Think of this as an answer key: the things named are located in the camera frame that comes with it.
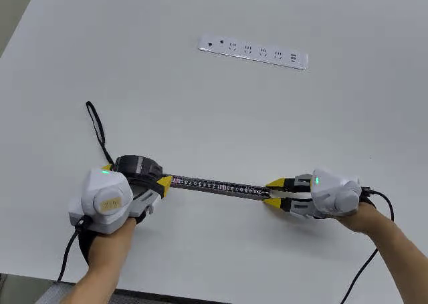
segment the table surface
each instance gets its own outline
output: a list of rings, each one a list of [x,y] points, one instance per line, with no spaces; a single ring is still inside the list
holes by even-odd
[[[0,271],[56,279],[68,201],[111,155],[263,185],[321,166],[390,196],[428,251],[426,0],[32,0],[0,59]],[[307,71],[197,49],[204,33],[309,53]],[[384,202],[374,198],[382,211]],[[171,189],[118,287],[233,303],[338,303],[372,251],[333,220]],[[77,243],[65,281],[85,272]],[[378,257],[348,303],[400,303]]]

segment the black strap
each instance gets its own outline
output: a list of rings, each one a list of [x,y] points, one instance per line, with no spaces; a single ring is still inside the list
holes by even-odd
[[[92,104],[92,102],[86,102],[86,109],[88,110],[89,116],[92,119],[92,124],[94,125],[96,137],[98,139],[98,142],[100,143],[101,149],[104,152],[104,155],[105,155],[107,161],[110,164],[114,164],[112,157],[110,156],[110,154],[108,153],[108,151],[106,149],[106,137],[104,136],[104,129],[102,127],[100,117],[98,116],[96,109],[95,109],[94,105]]]

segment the electrical outlet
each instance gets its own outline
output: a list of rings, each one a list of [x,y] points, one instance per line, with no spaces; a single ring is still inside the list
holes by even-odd
[[[272,63],[296,69],[308,69],[308,54],[282,47],[260,45],[230,37],[204,35],[198,44],[202,51]]]
[[[268,56],[268,50],[264,47],[259,47],[259,57],[265,59]]]
[[[250,44],[245,44],[245,45],[243,46],[243,52],[244,52],[244,54],[246,54],[246,55],[251,55],[251,54],[253,53],[252,46],[251,46]]]
[[[282,52],[280,50],[274,52],[274,59],[278,61],[282,60]]]

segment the black wire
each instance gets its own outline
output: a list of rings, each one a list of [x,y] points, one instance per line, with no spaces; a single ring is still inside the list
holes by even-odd
[[[72,235],[72,237],[70,238],[70,240],[68,241],[67,247],[66,247],[66,251],[64,252],[64,257],[62,259],[62,266],[61,266],[61,273],[57,278],[57,283],[59,283],[62,280],[62,276],[64,275],[64,271],[66,270],[66,265],[67,265],[67,258],[68,258],[68,253],[70,252],[70,248],[72,247],[72,244],[74,242],[74,240],[76,239],[76,237],[79,235],[78,230],[76,229]]]
[[[96,138],[98,139],[98,142],[100,143],[101,149],[102,149],[107,161],[110,164],[114,165],[113,159],[110,156],[110,154],[108,153],[107,148],[106,148],[106,137],[104,135],[104,129],[102,127],[101,119],[98,116],[98,113],[96,112],[96,109],[95,109],[94,105],[92,104],[92,102],[86,102],[86,109],[88,110],[88,114],[92,119],[92,124],[94,125],[95,135],[96,135]]]
[[[62,277],[64,275],[64,271],[66,270],[67,266],[67,259],[68,259],[68,253],[70,252],[70,249],[72,247],[72,244],[76,237],[82,232],[88,229],[88,227],[92,224],[92,218],[88,215],[84,215],[80,218],[78,223],[76,224],[76,229],[74,230],[74,233],[72,237],[70,237],[70,240],[68,241],[66,250],[64,251],[64,257],[62,258],[62,266],[61,266],[61,272],[58,276],[56,282],[59,283],[62,280]]]
[[[388,207],[389,207],[389,212],[391,214],[391,220],[394,221],[394,209],[393,209],[393,205],[391,204],[391,201],[389,200],[389,198],[386,197],[383,193],[377,192],[375,190],[368,190],[367,192],[369,194],[379,195],[380,197],[382,197],[383,199],[385,199],[385,201],[387,202]],[[340,304],[344,304],[345,301],[348,299],[348,296],[349,296],[350,292],[352,291],[352,288],[354,287],[357,279],[360,277],[361,273],[366,269],[366,267],[368,266],[368,264],[370,264],[370,262],[373,260],[373,258],[376,256],[377,253],[378,253],[378,249],[375,249],[373,251],[373,253],[370,255],[370,257],[367,259],[367,261],[359,269],[359,271],[355,275],[354,279],[352,280],[351,284],[349,285],[348,291],[346,292],[346,294],[343,297],[343,299],[340,302]]]

